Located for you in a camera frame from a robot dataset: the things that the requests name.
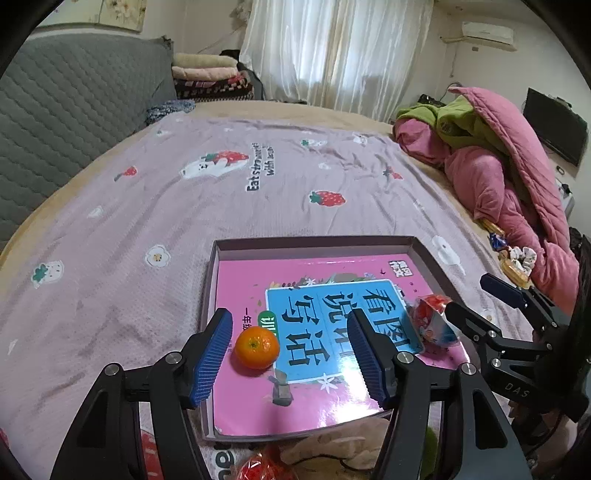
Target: pink book cover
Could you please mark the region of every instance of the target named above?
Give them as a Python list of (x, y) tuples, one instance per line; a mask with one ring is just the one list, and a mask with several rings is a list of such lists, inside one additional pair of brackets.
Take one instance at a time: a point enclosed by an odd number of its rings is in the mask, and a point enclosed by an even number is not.
[[(425, 348), (404, 303), (432, 293), (407, 254), (290, 260), (220, 261), (216, 308), (232, 313), (233, 332), (208, 408), (215, 437), (296, 436), (380, 413), (363, 381), (346, 332), (351, 308), (374, 329), (428, 365), (468, 361), (461, 343)], [(267, 371), (244, 368), (232, 348), (260, 325), (280, 343)]]

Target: gray cushion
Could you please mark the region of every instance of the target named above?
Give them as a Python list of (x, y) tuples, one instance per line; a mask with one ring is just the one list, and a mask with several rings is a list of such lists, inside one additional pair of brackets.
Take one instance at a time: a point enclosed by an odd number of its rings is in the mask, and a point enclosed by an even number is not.
[(64, 34), (25, 42), (0, 79), (0, 250), (53, 192), (176, 98), (171, 43)]

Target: candy wrapper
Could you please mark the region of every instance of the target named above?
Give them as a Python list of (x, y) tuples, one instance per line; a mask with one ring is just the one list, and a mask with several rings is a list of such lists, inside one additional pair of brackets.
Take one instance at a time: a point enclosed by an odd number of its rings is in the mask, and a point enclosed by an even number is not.
[(438, 294), (416, 299), (411, 320), (424, 341), (444, 348), (458, 342), (456, 334), (444, 320), (445, 305), (450, 302), (451, 298)]
[(237, 471), (236, 480), (298, 480), (292, 467), (281, 461), (276, 445), (267, 445)]
[(491, 247), (495, 252), (500, 252), (501, 250), (507, 248), (507, 240), (504, 237), (497, 235), (496, 233), (490, 233), (488, 236), (488, 240), (491, 243)]

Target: pink blanket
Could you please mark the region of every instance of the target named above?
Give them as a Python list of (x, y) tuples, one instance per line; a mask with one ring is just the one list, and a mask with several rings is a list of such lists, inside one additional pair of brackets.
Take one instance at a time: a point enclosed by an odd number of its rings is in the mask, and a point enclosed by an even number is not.
[(475, 218), (497, 223), (510, 245), (533, 248), (538, 255), (533, 282), (570, 314), (579, 288), (579, 264), (569, 248), (569, 227), (540, 141), (517, 107), (502, 96), (481, 88), (450, 91), (463, 95), (503, 141), (533, 209), (519, 201), (501, 161), (484, 148), (464, 147), (450, 154), (449, 146), (416, 119), (396, 122), (397, 142), (410, 156), (444, 167), (458, 199)]

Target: white wall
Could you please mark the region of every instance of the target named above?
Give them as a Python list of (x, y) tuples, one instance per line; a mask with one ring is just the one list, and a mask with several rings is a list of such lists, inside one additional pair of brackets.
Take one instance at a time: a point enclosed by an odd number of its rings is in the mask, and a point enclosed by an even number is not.
[(417, 59), (400, 106), (416, 103), (422, 93), (439, 98), (438, 87), (442, 81), (440, 77), (447, 77), (450, 63), (446, 58), (447, 45), (439, 37), (447, 37), (454, 26), (455, 23), (447, 12), (438, 7), (433, 8), (425, 45)]
[[(452, 36), (459, 36), (461, 21), (480, 21), (513, 28), (517, 51), (507, 52), (467, 42), (450, 44), (446, 57), (452, 60), (453, 77), (444, 72), (439, 81), (438, 95), (450, 82), (458, 81), (465, 86), (493, 90), (521, 109), (527, 89), (532, 87), (572, 103), (573, 110), (591, 125), (591, 90), (548, 27), (494, 18), (455, 17), (452, 19)], [(478, 47), (478, 51), (473, 51), (472, 47)], [(550, 157), (566, 170), (563, 181), (574, 192), (575, 207), (569, 224), (591, 235), (591, 148), (587, 149), (578, 170), (557, 154)]]
[(175, 51), (182, 51), (184, 44), (183, 26), (187, 2), (189, 1), (192, 0), (148, 0), (144, 17), (144, 27), (140, 33), (102, 25), (89, 25), (87, 27), (81, 27), (80, 25), (57, 25), (37, 28), (28, 39), (63, 33), (105, 33), (139, 38), (158, 38), (166, 35), (174, 41)]
[(183, 51), (218, 54), (242, 47), (246, 25), (233, 15), (238, 3), (239, 0), (187, 0)]

